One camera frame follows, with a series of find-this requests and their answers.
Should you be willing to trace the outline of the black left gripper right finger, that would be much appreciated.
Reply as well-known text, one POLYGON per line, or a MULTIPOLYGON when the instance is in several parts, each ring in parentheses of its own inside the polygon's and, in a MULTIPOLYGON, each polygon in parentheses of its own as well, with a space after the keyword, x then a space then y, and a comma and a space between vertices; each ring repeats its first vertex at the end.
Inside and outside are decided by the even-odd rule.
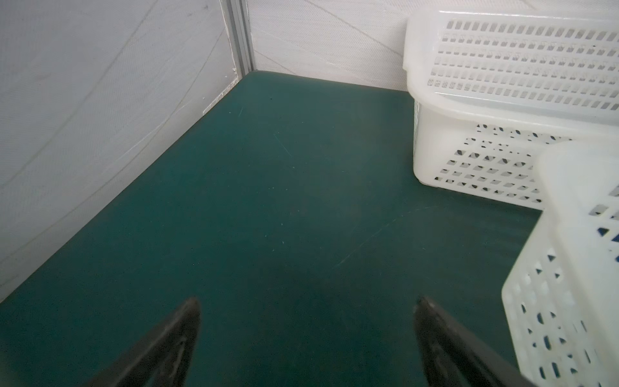
POLYGON ((533 385, 431 298, 419 298, 414 331, 429 386, 533 385))

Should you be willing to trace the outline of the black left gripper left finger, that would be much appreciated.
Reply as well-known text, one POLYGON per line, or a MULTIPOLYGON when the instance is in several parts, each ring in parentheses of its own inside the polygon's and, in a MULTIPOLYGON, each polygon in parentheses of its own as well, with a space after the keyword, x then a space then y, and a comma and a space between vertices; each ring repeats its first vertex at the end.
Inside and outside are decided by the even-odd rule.
POLYGON ((188 298, 88 386, 182 386, 201 325, 201 306, 188 298))

